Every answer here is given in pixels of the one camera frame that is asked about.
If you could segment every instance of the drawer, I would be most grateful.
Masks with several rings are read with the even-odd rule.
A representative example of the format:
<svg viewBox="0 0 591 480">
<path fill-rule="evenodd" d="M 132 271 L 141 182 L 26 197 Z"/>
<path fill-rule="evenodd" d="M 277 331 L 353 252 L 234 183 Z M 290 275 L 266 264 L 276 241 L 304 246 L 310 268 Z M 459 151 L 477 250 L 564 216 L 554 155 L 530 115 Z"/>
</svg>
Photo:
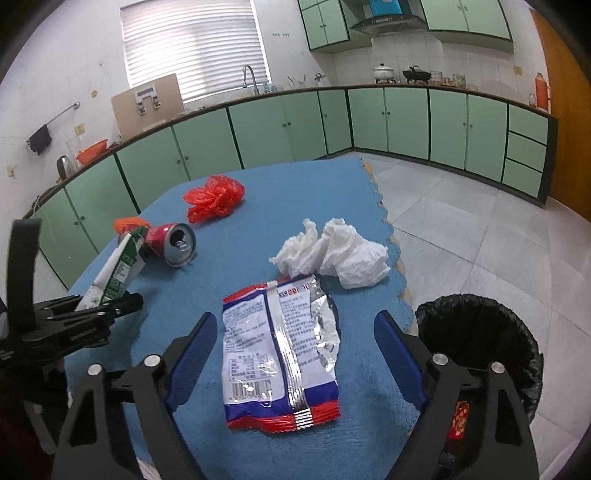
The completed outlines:
<svg viewBox="0 0 591 480">
<path fill-rule="evenodd" d="M 503 183 L 527 195 L 537 198 L 540 191 L 542 174 L 529 167 L 520 165 L 509 159 L 505 160 Z"/>
<path fill-rule="evenodd" d="M 509 130 L 548 143 L 548 119 L 515 105 L 509 105 Z"/>
<path fill-rule="evenodd" d="M 544 171 L 546 147 L 528 138 L 509 132 L 507 158 L 523 163 L 538 171 Z"/>
</svg>

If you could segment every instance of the window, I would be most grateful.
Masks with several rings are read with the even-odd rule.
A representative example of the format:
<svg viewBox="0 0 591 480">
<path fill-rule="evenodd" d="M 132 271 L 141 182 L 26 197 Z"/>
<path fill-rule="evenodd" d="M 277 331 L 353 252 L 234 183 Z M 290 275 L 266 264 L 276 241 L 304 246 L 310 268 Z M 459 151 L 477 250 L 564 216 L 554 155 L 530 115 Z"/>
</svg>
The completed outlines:
<svg viewBox="0 0 591 480">
<path fill-rule="evenodd" d="M 188 102 L 241 88 L 245 64 L 270 81 L 251 0 L 148 0 L 121 20 L 131 87 L 176 73 Z"/>
</svg>

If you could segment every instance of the red plastic bag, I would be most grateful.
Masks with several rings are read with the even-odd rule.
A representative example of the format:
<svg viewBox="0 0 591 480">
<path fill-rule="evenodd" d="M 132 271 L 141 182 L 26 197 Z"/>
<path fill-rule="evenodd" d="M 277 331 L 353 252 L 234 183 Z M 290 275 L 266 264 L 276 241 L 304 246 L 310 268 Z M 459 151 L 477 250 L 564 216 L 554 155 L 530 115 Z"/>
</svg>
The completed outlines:
<svg viewBox="0 0 591 480">
<path fill-rule="evenodd" d="M 209 177 L 203 187 L 189 190 L 183 200 L 190 205 L 187 219 L 190 223 L 215 217 L 227 217 L 244 197 L 244 185 L 225 175 Z"/>
</svg>

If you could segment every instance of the crushed soda can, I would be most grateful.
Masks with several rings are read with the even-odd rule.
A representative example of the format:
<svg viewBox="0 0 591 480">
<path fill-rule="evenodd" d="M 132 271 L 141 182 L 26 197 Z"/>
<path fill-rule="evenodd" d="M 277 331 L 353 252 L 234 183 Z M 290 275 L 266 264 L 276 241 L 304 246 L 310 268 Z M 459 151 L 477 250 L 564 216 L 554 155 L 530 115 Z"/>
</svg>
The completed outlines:
<svg viewBox="0 0 591 480">
<path fill-rule="evenodd" d="M 189 263 L 197 250 L 195 233 L 186 223 L 167 223 L 150 228 L 145 238 L 146 245 L 174 268 Z"/>
</svg>

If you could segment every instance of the range hood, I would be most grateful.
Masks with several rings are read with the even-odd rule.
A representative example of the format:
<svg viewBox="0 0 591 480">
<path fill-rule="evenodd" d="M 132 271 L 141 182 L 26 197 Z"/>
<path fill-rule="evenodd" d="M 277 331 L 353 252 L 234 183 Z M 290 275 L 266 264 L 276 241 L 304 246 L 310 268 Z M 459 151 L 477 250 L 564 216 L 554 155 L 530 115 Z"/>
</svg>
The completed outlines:
<svg viewBox="0 0 591 480">
<path fill-rule="evenodd" d="M 353 30 L 369 34 L 371 37 L 381 37 L 405 30 L 429 30 L 427 22 L 417 15 L 379 15 L 367 18 L 351 27 Z"/>
<path fill-rule="evenodd" d="M 367 18 L 351 28 L 371 37 L 429 29 L 420 0 L 371 0 L 363 10 Z"/>
</svg>

